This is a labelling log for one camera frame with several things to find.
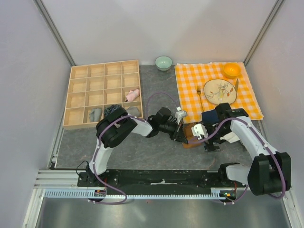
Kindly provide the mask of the brown underwear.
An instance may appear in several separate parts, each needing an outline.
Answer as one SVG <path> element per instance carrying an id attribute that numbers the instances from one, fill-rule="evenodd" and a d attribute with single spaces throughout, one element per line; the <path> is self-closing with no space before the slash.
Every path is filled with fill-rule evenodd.
<path id="1" fill-rule="evenodd" d="M 191 128 L 192 128 L 194 125 L 195 125 L 195 123 L 184 124 L 184 125 L 183 125 L 183 132 L 184 132 L 184 134 L 185 134 L 185 136 L 186 136 L 186 139 L 187 139 L 188 141 L 194 141 L 194 142 L 196 142 L 197 139 L 196 139 L 195 136 L 193 136 L 193 133 L 192 133 L 192 130 L 191 130 Z M 197 144 L 185 144 L 185 143 L 183 143 L 182 145 L 183 145 L 183 148 L 184 148 L 184 149 L 190 149 L 190 148 L 199 147 L 199 146 L 202 145 L 202 143 L 197 143 Z"/>

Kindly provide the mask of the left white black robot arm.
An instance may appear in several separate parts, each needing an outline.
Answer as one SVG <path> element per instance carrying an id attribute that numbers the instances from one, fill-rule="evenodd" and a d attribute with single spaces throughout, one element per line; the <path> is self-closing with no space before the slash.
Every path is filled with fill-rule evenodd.
<path id="1" fill-rule="evenodd" d="M 113 149 L 131 133 L 151 138 L 163 132 L 168 134 L 173 141 L 188 143 L 182 123 L 165 107 L 162 107 L 155 115 L 149 116 L 147 120 L 130 115 L 124 108 L 119 107 L 101 120 L 96 125 L 96 130 L 95 152 L 86 167 L 87 180 L 94 187 L 103 184 L 103 173 L 107 169 Z"/>

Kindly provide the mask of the white cloth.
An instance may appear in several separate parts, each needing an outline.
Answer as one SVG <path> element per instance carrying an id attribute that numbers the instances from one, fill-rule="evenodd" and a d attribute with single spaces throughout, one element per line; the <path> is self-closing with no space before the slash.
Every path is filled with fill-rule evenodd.
<path id="1" fill-rule="evenodd" d="M 222 137 L 220 137 L 220 140 L 227 141 L 229 143 L 234 143 L 240 140 L 240 138 L 233 132 L 230 132 Z"/>

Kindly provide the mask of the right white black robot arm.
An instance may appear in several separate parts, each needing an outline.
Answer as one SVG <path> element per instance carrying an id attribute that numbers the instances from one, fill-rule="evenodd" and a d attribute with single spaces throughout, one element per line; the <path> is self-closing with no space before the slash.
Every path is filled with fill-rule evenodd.
<path id="1" fill-rule="evenodd" d="M 290 190 L 290 155 L 267 142 L 243 108 L 232 109 L 228 103 L 222 103 L 201 116 L 207 151 L 215 151 L 217 144 L 224 141 L 240 141 L 252 159 L 249 167 L 235 162 L 222 164 L 217 176 L 221 186 L 228 187 L 237 181 L 247 185 L 256 196 L 275 193 L 284 196 Z"/>

